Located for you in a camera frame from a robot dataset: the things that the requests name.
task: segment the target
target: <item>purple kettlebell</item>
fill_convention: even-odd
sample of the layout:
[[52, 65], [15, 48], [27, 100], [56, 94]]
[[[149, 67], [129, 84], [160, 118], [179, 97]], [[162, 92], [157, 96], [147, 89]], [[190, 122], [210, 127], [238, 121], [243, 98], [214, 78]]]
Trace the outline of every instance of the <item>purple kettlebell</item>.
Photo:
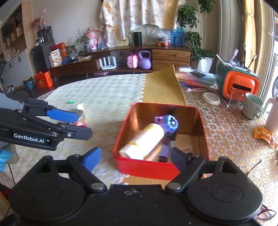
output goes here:
[[[144, 58], [142, 57], [141, 53], [148, 53], [149, 54], [149, 58]], [[142, 69], [150, 69], [152, 67], [152, 64], [151, 64], [151, 52], [148, 51], [148, 50], [142, 50], [139, 52], [139, 58], [140, 58], [140, 61], [139, 61], [139, 67], [142, 68]]]

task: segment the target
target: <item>mug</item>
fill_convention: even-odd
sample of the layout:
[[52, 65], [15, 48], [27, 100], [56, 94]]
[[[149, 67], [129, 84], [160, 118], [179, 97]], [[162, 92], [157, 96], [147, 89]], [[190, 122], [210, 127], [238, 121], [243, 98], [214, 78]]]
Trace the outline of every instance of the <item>mug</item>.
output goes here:
[[262, 100], [256, 95], [246, 93], [242, 113], [249, 119], [260, 118], [263, 104]]

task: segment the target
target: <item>blue glove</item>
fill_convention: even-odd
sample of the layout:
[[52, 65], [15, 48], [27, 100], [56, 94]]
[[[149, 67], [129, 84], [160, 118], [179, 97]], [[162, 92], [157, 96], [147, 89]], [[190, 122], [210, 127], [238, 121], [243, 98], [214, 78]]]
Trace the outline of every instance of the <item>blue glove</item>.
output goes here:
[[9, 161], [12, 158], [13, 153], [6, 150], [0, 150], [0, 172], [2, 172]]

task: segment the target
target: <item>pink bag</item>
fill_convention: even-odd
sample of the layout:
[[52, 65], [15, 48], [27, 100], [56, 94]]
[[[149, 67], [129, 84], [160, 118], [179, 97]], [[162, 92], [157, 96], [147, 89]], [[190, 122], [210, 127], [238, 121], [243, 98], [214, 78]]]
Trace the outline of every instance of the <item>pink bag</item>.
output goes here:
[[138, 61], [139, 61], [139, 57], [135, 53], [132, 53], [127, 57], [127, 66], [129, 68], [137, 68]]

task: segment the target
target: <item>trash can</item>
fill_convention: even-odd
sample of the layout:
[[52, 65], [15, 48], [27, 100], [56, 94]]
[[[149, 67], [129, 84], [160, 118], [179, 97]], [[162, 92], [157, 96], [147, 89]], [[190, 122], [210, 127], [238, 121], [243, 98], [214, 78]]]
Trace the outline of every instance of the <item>trash can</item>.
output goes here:
[[23, 83], [24, 83], [26, 89], [28, 89], [28, 90], [31, 90], [31, 89], [35, 88], [35, 84], [34, 84], [34, 80], [33, 80], [32, 76], [24, 79]]

